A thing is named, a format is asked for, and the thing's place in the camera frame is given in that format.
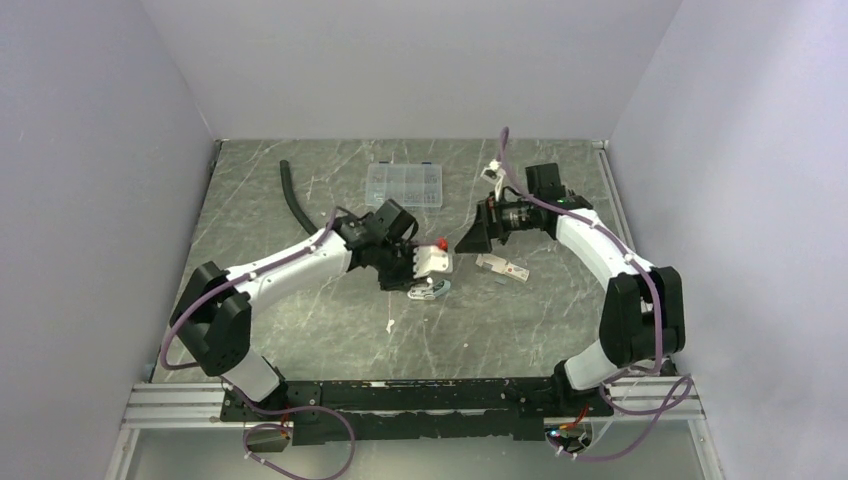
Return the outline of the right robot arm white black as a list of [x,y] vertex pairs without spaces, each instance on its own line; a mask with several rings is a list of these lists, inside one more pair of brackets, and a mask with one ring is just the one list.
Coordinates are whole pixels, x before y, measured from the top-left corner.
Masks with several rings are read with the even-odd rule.
[[481,173],[493,191],[476,206],[475,219],[455,247],[483,256],[514,232],[540,230],[574,253],[605,292],[597,339],[565,360],[565,378],[550,388],[564,415],[577,413],[588,390],[628,368],[658,371],[665,357],[683,349],[686,330],[682,279],[636,254],[600,219],[591,203],[562,184],[554,163],[525,170],[526,187],[510,185],[501,162]]

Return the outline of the white staple box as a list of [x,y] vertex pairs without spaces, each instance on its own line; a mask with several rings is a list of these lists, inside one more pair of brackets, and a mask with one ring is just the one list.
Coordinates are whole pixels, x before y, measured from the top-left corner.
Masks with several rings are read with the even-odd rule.
[[529,279],[529,270],[510,262],[509,260],[493,254],[478,254],[475,264],[490,272],[526,283]]

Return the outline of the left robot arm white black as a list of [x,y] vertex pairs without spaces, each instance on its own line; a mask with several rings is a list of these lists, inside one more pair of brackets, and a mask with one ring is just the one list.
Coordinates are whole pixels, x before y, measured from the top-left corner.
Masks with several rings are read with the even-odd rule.
[[307,239],[243,265],[197,267],[172,313],[159,352],[165,370],[176,371],[168,351],[179,340],[199,368],[239,390],[263,420],[285,409],[288,386],[278,369],[251,346],[253,321],[288,295],[357,268],[372,268],[384,291],[414,285],[415,216],[393,200],[357,216],[334,208],[325,225]]

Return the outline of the blue mini stapler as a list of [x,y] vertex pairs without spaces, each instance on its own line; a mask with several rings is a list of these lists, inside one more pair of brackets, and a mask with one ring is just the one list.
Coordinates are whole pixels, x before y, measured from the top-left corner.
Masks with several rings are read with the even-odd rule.
[[434,301],[446,295],[451,286],[452,283],[447,279],[438,281],[430,279],[411,287],[407,292],[407,297],[414,301]]

